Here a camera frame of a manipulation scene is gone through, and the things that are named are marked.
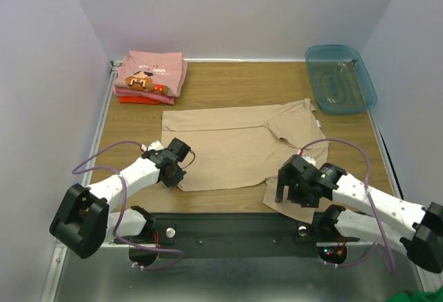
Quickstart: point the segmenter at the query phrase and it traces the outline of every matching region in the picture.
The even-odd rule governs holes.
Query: gray wall
[[[109,60],[78,0],[1,0],[0,15],[0,301],[39,301]]]
[[[392,0],[363,52],[406,199],[443,204],[443,0]]]
[[[80,0],[112,59],[304,58],[315,44],[362,50],[390,0]]]

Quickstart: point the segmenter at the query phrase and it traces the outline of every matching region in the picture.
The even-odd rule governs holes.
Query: wooden table
[[[111,99],[100,149],[114,142],[135,140],[145,145],[161,138],[161,114],[165,110],[285,104],[310,98],[316,106],[305,63],[189,63],[186,81],[175,106],[120,104]],[[361,146],[372,162],[370,184],[392,194],[374,131],[367,113],[331,116],[314,113],[327,137]],[[140,155],[135,145],[121,145],[97,158],[97,165],[123,169]],[[340,143],[329,146],[328,162],[365,175],[365,161],[356,150]],[[95,171],[92,183],[109,176]],[[130,197],[127,206],[150,212],[272,212],[262,204],[264,184],[248,188],[185,193],[157,184]]]

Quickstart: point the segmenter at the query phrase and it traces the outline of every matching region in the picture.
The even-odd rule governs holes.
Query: pink fabric
[[[116,86],[178,97],[187,64],[182,53],[130,51],[129,56],[123,58]]]
[[[158,100],[162,103],[167,103],[169,105],[175,104],[175,98],[171,96],[164,96],[163,94],[135,91],[133,89],[124,89],[122,87],[114,86],[114,94],[116,96],[142,96],[144,98]]]

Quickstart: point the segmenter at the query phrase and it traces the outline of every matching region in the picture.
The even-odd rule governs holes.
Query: purple cable
[[[350,141],[345,141],[344,139],[338,139],[338,138],[324,138],[324,139],[318,139],[318,140],[316,140],[316,141],[312,141],[311,143],[306,144],[305,146],[303,146],[303,147],[300,149],[300,155],[301,155],[301,154],[303,153],[303,151],[306,150],[306,148],[308,148],[309,146],[311,146],[311,145],[313,145],[313,144],[320,143],[320,142],[322,142],[322,141],[337,141],[337,142],[339,142],[339,143],[343,143],[343,144],[346,144],[346,145],[352,146],[353,148],[355,148],[356,150],[358,150],[358,151],[364,156],[364,158],[365,158],[365,160],[366,160],[366,175],[365,175],[365,181],[364,181],[364,183],[365,183],[365,191],[366,191],[366,195],[367,195],[367,197],[368,197],[369,203],[370,203],[370,205],[371,205],[372,212],[374,212],[374,218],[375,218],[375,220],[377,221],[377,225],[379,226],[380,234],[381,234],[381,237],[383,238],[383,243],[385,244],[386,249],[388,250],[389,259],[390,259],[390,265],[388,265],[388,261],[386,260],[386,257],[384,256],[384,254],[383,254],[383,252],[382,252],[381,250],[380,250],[380,253],[381,253],[381,255],[383,256],[383,261],[384,261],[384,263],[385,263],[386,268],[388,269],[388,272],[389,272],[390,274],[393,274],[393,273],[395,272],[395,260],[394,260],[394,255],[392,254],[392,249],[390,248],[390,245],[389,245],[388,239],[387,239],[387,237],[386,237],[386,233],[385,233],[385,230],[384,230],[384,228],[383,228],[383,225],[382,225],[382,221],[381,221],[381,219],[380,219],[379,212],[378,212],[377,208],[375,207],[374,200],[373,200],[371,194],[368,192],[368,188],[369,188],[369,175],[370,175],[370,172],[371,172],[371,163],[370,163],[370,160],[369,160],[368,155],[367,155],[366,152],[363,151],[363,149],[361,149],[359,146],[357,146],[357,145],[351,143]],[[369,250],[369,252],[368,252],[365,256],[363,256],[362,258],[360,258],[359,260],[357,260],[357,261],[355,261],[355,262],[353,262],[353,263],[350,263],[350,264],[339,265],[339,267],[351,267],[351,266],[354,266],[354,265],[360,264],[360,263],[362,263],[364,260],[366,260],[366,258],[368,258],[368,256],[369,256],[373,251],[374,251],[374,245],[372,246],[371,250]]]
[[[114,146],[117,146],[117,145],[120,145],[120,144],[127,144],[127,143],[135,144],[135,145],[137,145],[137,146],[140,147],[140,148],[142,147],[142,144],[140,144],[140,143],[138,143],[138,142],[136,142],[136,141],[119,141],[119,142],[117,142],[117,143],[111,144],[111,145],[105,147],[103,150],[101,150],[101,151],[95,153],[92,157],[89,157],[88,159],[86,159],[86,160],[84,160],[82,163],[80,163],[77,167],[75,167],[75,168],[72,170],[72,174],[74,174],[74,175],[79,175],[79,174],[83,174],[83,173],[85,173],[85,172],[90,172],[90,171],[92,171],[92,170],[104,169],[104,170],[109,170],[109,171],[113,172],[115,175],[118,175],[118,178],[119,178],[119,179],[121,180],[121,182],[122,182],[123,200],[122,200],[122,206],[121,206],[121,210],[120,210],[120,215],[118,216],[117,223],[116,223],[116,225],[115,225],[114,230],[113,230],[112,233],[113,233],[114,236],[115,236],[118,240],[120,240],[121,242],[124,242],[124,243],[126,243],[127,245],[131,245],[131,246],[133,246],[133,247],[135,247],[135,248],[138,248],[138,249],[147,250],[147,251],[153,251],[153,252],[156,252],[156,253],[163,252],[163,253],[166,253],[166,254],[179,254],[179,257],[178,257],[176,260],[172,261],[172,262],[169,263],[169,264],[162,265],[162,266],[156,266],[156,267],[143,267],[143,266],[140,266],[140,265],[138,265],[138,264],[136,264],[136,263],[132,263],[133,266],[135,266],[135,267],[141,269],[142,271],[145,270],[145,269],[146,269],[146,270],[166,269],[166,268],[168,268],[168,267],[171,267],[171,266],[177,264],[180,260],[183,259],[183,257],[185,256],[185,254],[182,252],[182,250],[178,250],[178,249],[159,249],[159,248],[145,247],[145,246],[143,246],[143,245],[138,245],[138,244],[136,244],[136,243],[133,243],[133,242],[131,242],[131,241],[128,241],[128,240],[126,240],[126,239],[124,239],[124,238],[122,238],[122,237],[120,237],[120,236],[117,235],[117,229],[118,229],[118,227],[120,226],[120,224],[121,224],[121,222],[122,222],[122,220],[123,220],[123,215],[125,214],[125,209],[126,209],[126,199],[127,199],[127,185],[126,185],[126,181],[125,181],[125,179],[124,179],[123,177],[119,176],[119,175],[120,175],[120,171],[116,170],[115,168],[109,167],[109,166],[94,166],[94,167],[90,167],[90,168],[87,168],[87,169],[84,169],[84,170],[79,170],[80,167],[82,167],[84,164],[86,164],[86,163],[88,163],[90,160],[92,160],[92,159],[98,157],[98,156],[99,156],[100,154],[102,154],[103,152],[108,151],[110,148],[113,148]]]

